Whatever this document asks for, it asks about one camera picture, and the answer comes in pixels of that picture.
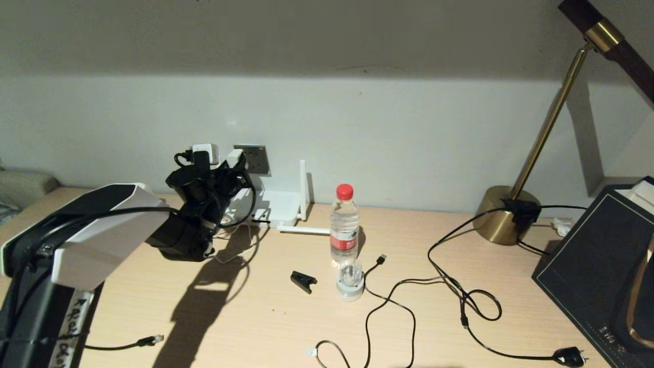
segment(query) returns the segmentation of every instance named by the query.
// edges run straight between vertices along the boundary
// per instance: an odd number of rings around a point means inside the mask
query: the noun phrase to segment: handwritten label
[[[93,291],[75,290],[66,310],[66,317],[59,330],[59,336],[50,358],[49,368],[70,368],[75,355],[78,337],[68,337],[82,332],[86,314],[93,301]]]

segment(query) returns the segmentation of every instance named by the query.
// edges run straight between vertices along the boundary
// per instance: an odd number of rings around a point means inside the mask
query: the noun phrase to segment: wooden desk
[[[0,229],[0,242],[82,193],[58,189],[26,209]],[[172,206],[181,201],[163,195]],[[329,207],[315,205],[307,226],[327,227]],[[363,208],[361,226],[366,241],[360,255],[364,268],[385,253],[384,265],[368,285],[386,295],[404,278],[436,275],[427,249],[470,214]],[[526,239],[544,248],[559,237],[548,227],[534,227]],[[233,236],[231,246],[249,244],[247,228]],[[226,240],[216,240],[217,249]],[[509,354],[551,355],[556,349],[578,346],[590,358],[587,367],[607,367],[586,338],[531,280],[539,257],[518,247],[487,242],[474,231],[444,243],[433,253],[436,262],[466,289],[486,289],[502,303],[504,316],[487,322],[473,312],[471,328],[482,342]],[[249,258],[252,253],[244,255]],[[221,265],[166,261],[147,244],[105,284],[88,344],[117,346],[155,334],[165,343],[119,352],[85,350],[82,367],[318,367],[305,355],[323,339],[345,351],[353,367],[366,360],[366,314],[379,299],[364,296],[346,303],[336,293],[336,272],[330,265],[324,236],[269,231],[247,267],[236,260]],[[308,295],[294,285],[293,270],[318,279]],[[4,294],[8,279],[0,282]],[[394,294],[417,317],[416,368],[558,367],[553,361],[521,361],[486,351],[461,327],[458,300],[442,284],[403,285]],[[495,312],[490,301],[481,308]],[[411,316],[388,305],[371,317],[371,367],[404,367],[411,357]],[[331,346],[320,348],[330,368],[344,367]]]

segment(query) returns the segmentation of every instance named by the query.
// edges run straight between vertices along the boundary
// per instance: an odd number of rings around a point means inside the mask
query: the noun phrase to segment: clear plastic bottle
[[[330,219],[332,259],[337,264],[355,260],[359,251],[359,207],[354,201],[352,185],[341,184],[336,188]]]

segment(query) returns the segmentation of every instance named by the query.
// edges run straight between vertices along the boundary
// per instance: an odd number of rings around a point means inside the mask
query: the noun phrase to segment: white wall
[[[582,44],[546,0],[170,3],[0,5],[2,163],[165,191],[187,145],[257,143],[270,189],[306,158],[317,202],[348,181],[364,205],[473,212],[512,184]],[[594,3],[654,64],[651,2]],[[598,55],[582,77],[605,172],[654,174],[631,153],[652,110]],[[567,109],[526,188],[589,203]]]

